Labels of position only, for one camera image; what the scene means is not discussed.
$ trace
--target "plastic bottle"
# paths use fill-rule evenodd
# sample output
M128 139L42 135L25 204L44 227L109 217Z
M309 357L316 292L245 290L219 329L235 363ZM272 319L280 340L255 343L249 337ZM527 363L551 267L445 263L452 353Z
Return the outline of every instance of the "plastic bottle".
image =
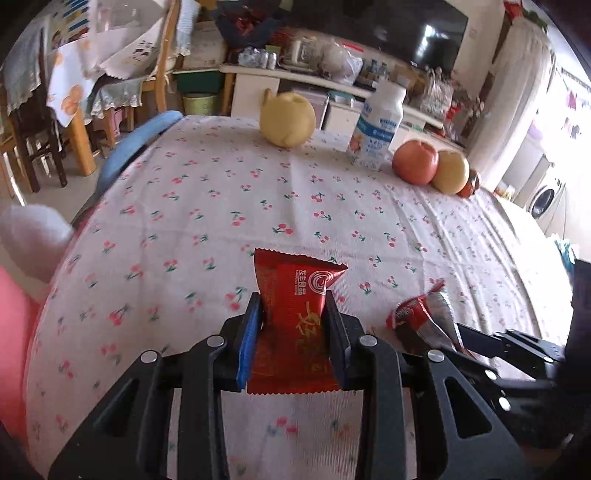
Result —
M353 165L379 170L385 163L390 164L392 154L388 147L402 121L406 92L396 83L382 81L365 101L347 147L347 156Z

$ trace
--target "table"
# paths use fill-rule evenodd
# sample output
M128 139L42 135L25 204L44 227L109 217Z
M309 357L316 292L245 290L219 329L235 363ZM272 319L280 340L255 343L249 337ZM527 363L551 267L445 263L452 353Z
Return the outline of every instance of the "table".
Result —
M387 341L391 310L438 278L469 326L566 341L557 252L541 270L492 194L444 196L353 167L348 141L316 131L284 149L251 121L190 116L127 168L70 246L34 336L27 431L40 472L142 351L186 351L244 312L258 291L254 248L347 263L332 288L339 309ZM533 305L532 289L543 293ZM233 478L352 478L359 393L228 393L223 408ZM173 435L169 459L175 448Z

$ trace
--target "apple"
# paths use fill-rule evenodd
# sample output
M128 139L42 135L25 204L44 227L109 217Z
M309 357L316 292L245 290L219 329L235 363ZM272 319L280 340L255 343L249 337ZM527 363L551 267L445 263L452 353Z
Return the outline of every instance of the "apple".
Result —
M439 155L435 148L419 140L409 140L398 147L392 157L392 169L404 181L427 185L435 176Z
M467 199L476 193L476 191L480 188L480 174L474 170L473 168L470 169L470 173L468 174L468 181L464 185L464 188L460 190L457 194L460 197Z

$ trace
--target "television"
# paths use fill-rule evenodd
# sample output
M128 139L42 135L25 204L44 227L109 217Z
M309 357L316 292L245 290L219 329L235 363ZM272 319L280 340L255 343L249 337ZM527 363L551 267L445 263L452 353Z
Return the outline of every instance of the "television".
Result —
M468 18L445 0L293 0L292 27L381 50L449 75Z

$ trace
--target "red snack wrapper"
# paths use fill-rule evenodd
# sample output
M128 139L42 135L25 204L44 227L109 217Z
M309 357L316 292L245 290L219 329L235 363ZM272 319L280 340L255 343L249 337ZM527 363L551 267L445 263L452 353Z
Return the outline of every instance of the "red snack wrapper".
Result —
M466 353L443 280L426 294L402 302L395 313L390 312L386 326L396 330L409 353L422 355L441 347Z
M256 282L267 317L256 342L249 393L339 389L320 316L326 289L345 270L346 265L305 255L255 250Z

